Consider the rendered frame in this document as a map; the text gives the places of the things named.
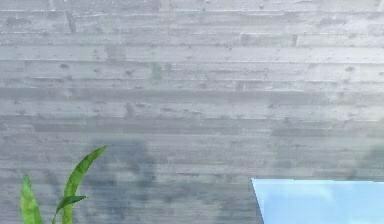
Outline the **green house plant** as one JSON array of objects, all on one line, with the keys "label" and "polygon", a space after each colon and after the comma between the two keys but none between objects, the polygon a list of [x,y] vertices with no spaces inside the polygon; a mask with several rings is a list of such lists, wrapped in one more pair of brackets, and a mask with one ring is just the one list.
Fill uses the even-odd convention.
[{"label": "green house plant", "polygon": [[[72,170],[69,175],[61,201],[58,203],[51,224],[56,224],[56,218],[61,212],[61,224],[73,224],[73,205],[86,199],[86,196],[77,195],[77,189],[80,186],[84,176],[93,164],[101,156],[107,146],[102,146],[86,155]],[[20,211],[23,224],[43,224],[39,204],[32,190],[32,183],[27,174],[24,175],[20,190]]]}]

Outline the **light blue table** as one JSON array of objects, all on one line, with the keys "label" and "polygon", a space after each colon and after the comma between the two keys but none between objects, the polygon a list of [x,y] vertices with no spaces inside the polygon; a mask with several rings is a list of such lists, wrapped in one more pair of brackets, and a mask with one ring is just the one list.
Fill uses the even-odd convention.
[{"label": "light blue table", "polygon": [[264,224],[384,224],[384,182],[258,179]]}]

